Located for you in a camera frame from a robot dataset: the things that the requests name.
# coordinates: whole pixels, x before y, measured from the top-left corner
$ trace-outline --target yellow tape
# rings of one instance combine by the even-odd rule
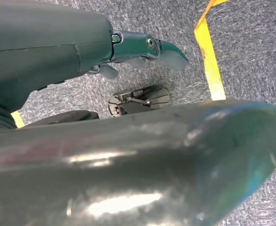
[[[204,60],[205,75],[207,79],[212,100],[226,99],[215,50],[210,37],[206,16],[212,6],[216,6],[228,0],[210,0],[204,13],[194,29],[194,35],[198,42]]]
[[[25,126],[24,122],[22,120],[20,115],[18,112],[13,112],[11,116],[14,119],[17,128],[21,128]]]
[[[215,0],[213,2],[212,6],[216,6],[216,5],[218,5],[218,4],[221,4],[221,3],[225,3],[226,1],[229,1],[229,0]]]
[[[194,35],[198,42],[202,56],[204,60],[205,75],[207,79],[211,98],[212,100],[225,100],[225,94],[222,81],[218,70],[218,62],[215,58],[215,50],[211,41],[210,33],[206,18],[204,18],[199,27],[194,30]]]

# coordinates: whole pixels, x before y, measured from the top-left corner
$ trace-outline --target robotic hand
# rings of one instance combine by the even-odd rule
[[[28,0],[0,1],[0,107],[21,108],[34,90],[85,73],[113,79],[108,63],[155,61],[183,70],[178,47],[151,35],[114,31],[104,16]]]

